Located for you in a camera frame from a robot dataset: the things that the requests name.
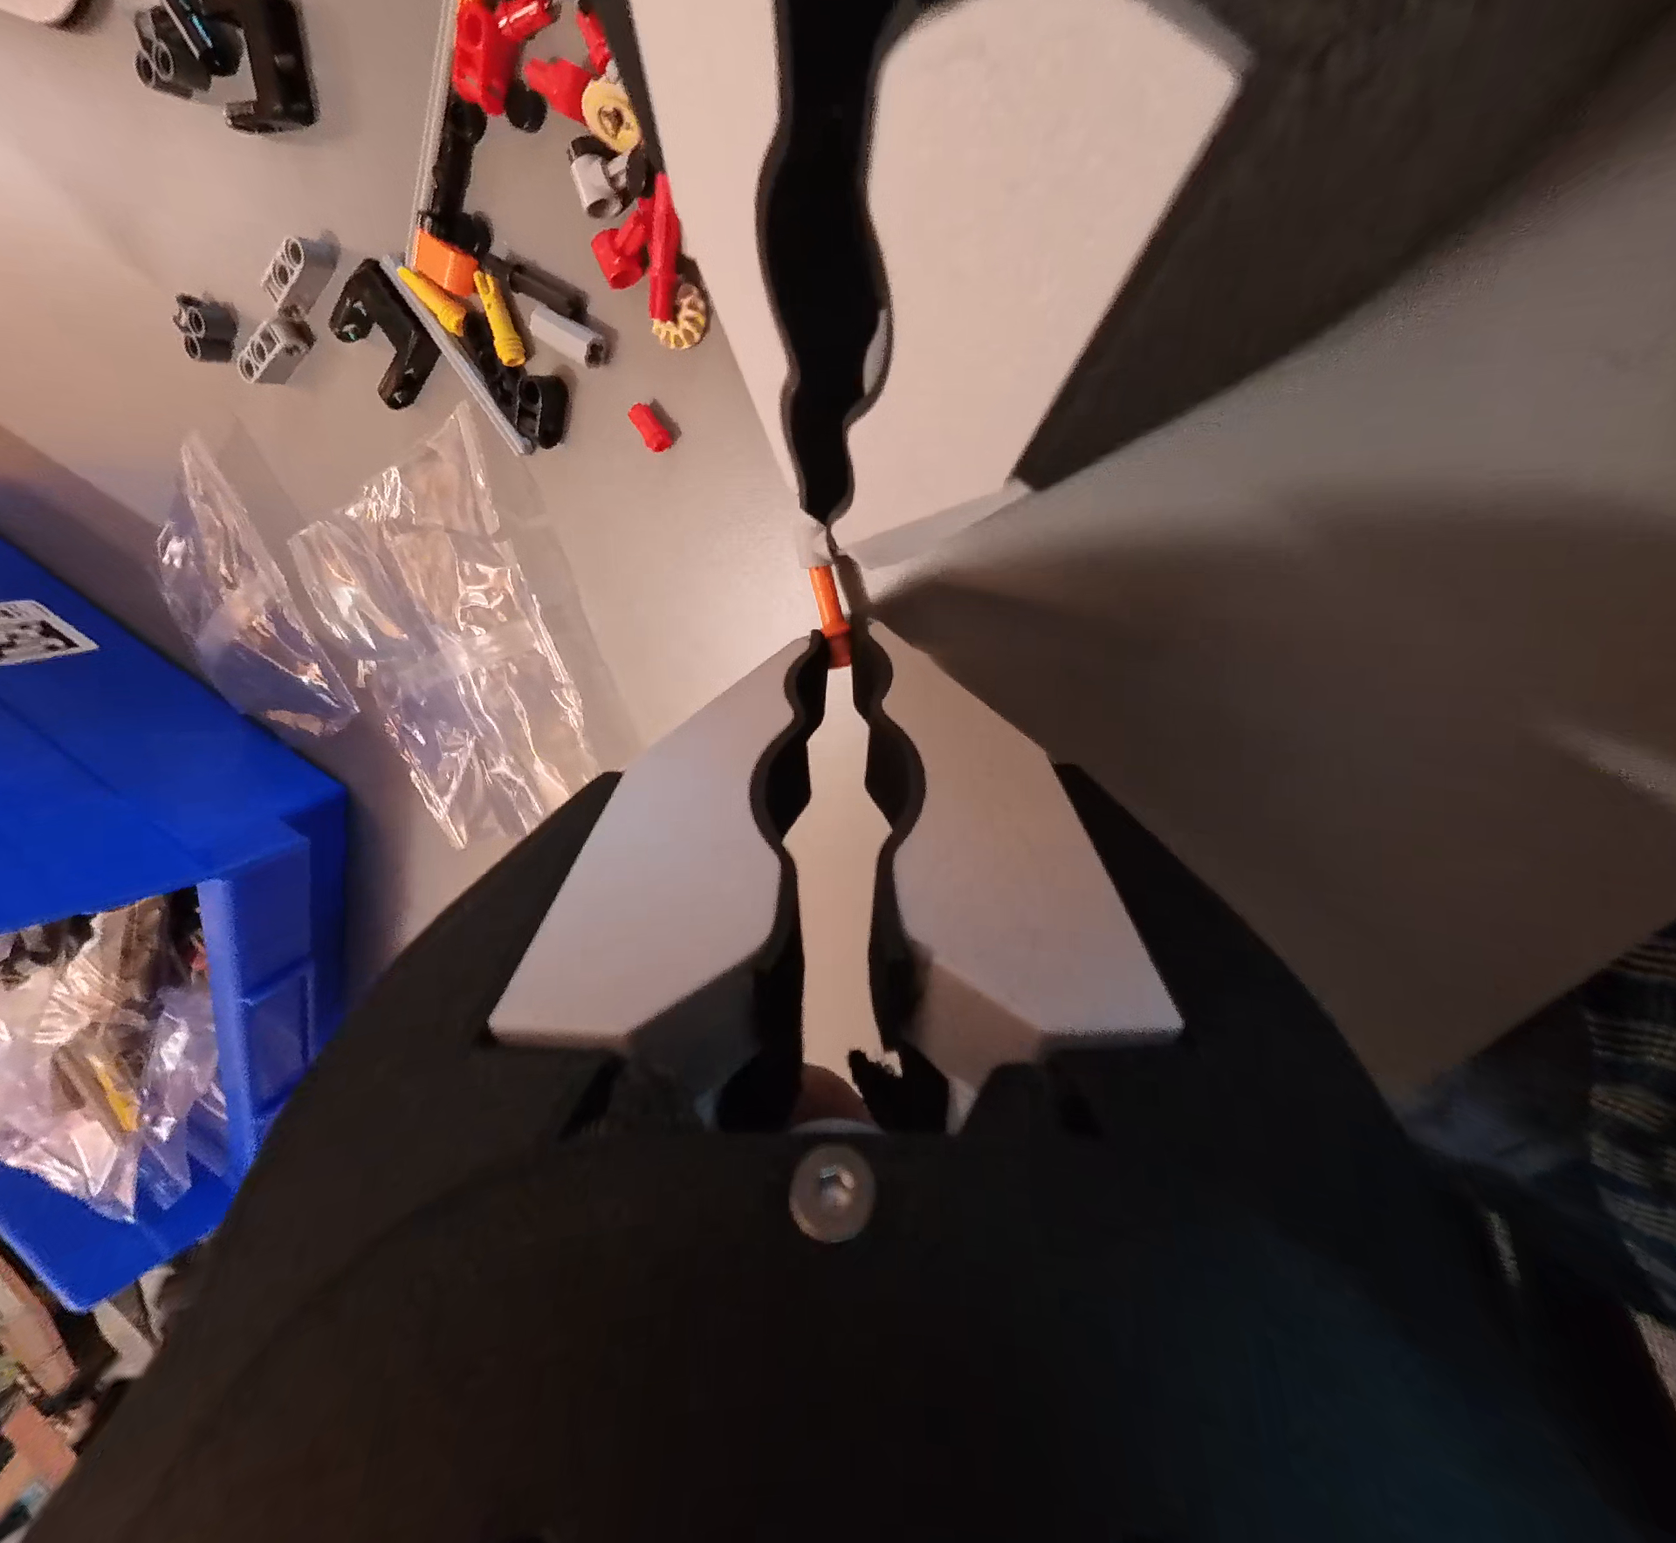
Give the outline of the blue plastic bin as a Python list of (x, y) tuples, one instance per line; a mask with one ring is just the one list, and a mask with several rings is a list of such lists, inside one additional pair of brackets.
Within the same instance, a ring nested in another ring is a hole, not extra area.
[(5, 668), (5, 930), (198, 891), (228, 1106), (228, 1171), (134, 1222), (5, 1171), (5, 1238), (70, 1309), (224, 1219), (263, 1137), (346, 1012), (346, 792), (21, 549), (34, 598), (99, 649)]

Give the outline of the black lego frame piece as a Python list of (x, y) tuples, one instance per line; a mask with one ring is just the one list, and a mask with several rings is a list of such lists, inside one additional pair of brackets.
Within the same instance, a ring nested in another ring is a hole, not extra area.
[(367, 341), (372, 333), (386, 337), (391, 359), (376, 394), (391, 411), (408, 408), (419, 401), (441, 359), (436, 337), (383, 261), (372, 254), (346, 274), (330, 309), (329, 329), (345, 343)]
[(250, 98), (224, 103), (224, 124), (245, 136), (313, 128), (317, 97), (297, 6), (292, 0), (202, 0), (202, 6), (212, 21), (240, 37), (253, 85)]

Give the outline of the small clear plastic bag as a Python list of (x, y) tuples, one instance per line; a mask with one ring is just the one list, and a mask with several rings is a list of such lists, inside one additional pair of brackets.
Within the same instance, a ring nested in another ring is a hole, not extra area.
[(198, 674), (238, 714), (309, 739), (336, 737), (357, 716), (345, 675), (198, 432), (179, 450), (156, 573)]

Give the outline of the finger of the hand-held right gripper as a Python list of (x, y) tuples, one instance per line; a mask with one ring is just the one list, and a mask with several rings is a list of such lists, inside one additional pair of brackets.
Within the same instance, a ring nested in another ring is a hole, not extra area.
[(1393, 215), (1187, 0), (962, 0), (883, 66), (891, 360), (839, 534), (923, 795), (906, 1029), (980, 1081), (1172, 1022), (1079, 766), (1390, 1094), (1672, 917), (1672, 10), (1511, 181), (1241, 381)]
[(694, 254), (777, 470), (813, 530), (785, 423), (793, 376), (765, 270), (765, 172), (785, 109), (780, 0), (594, 0), (673, 177)]

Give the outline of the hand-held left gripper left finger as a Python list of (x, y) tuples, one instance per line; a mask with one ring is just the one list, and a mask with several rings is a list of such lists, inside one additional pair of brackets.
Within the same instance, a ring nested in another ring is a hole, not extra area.
[(619, 775), (493, 1006), (498, 1043), (615, 1054), (785, 1126), (805, 1038), (787, 831), (811, 798), (829, 641), (809, 631)]

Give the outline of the black lego connector blue pin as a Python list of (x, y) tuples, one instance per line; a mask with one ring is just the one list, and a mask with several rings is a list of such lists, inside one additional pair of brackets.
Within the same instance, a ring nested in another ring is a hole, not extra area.
[(240, 69), (240, 45), (202, 0), (140, 0), (132, 6), (142, 85), (182, 101), (206, 97)]

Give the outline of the pile of mixed lego pieces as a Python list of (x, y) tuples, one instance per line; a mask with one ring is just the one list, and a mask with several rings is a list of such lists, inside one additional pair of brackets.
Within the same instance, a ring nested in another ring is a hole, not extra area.
[(631, 97), (595, 0), (446, 0), (429, 111), (407, 250), (370, 262), (392, 317), (383, 394), (408, 405), (444, 362), (521, 456), (552, 450), (567, 434), (572, 373), (605, 367), (612, 339), (586, 292), (497, 242), (472, 206), (473, 161), (492, 125), (535, 136), (568, 124), (564, 172), (600, 282), (612, 293), (646, 289), (652, 335), (691, 352), (709, 333), (711, 300), (649, 109)]

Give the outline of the bags of lego parts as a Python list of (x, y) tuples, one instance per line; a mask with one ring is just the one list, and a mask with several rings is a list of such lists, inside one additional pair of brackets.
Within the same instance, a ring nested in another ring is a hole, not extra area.
[(2, 936), (2, 1158), (102, 1219), (228, 1171), (198, 892)]

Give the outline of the large clear plastic bag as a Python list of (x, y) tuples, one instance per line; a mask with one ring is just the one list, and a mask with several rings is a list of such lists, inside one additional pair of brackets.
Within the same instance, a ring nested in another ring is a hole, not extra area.
[(600, 775), (583, 689), (469, 402), (285, 547), (330, 652), (452, 847), (525, 838)]

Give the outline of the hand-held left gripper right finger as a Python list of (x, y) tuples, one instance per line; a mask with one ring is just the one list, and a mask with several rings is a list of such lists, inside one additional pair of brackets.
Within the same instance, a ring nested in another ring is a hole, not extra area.
[(1054, 766), (898, 635), (857, 638), (865, 785), (886, 823), (870, 903), (870, 1009), (896, 1066), (850, 1071), (892, 1131), (943, 1131), (955, 1094), (1062, 1052), (1184, 1030)]

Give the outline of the white printed label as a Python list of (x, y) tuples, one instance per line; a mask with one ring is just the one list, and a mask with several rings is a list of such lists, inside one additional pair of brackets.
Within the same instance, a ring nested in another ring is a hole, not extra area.
[(95, 638), (83, 633), (36, 598), (6, 598), (0, 606), (0, 616), (0, 664), (5, 668), (40, 664), (99, 649)]

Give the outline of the person's plaid clothing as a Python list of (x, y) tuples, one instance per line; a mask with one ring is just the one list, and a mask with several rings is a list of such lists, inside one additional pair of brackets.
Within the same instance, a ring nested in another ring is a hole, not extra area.
[(1674, 1324), (1674, 925), (1396, 1101), (1518, 1238)]

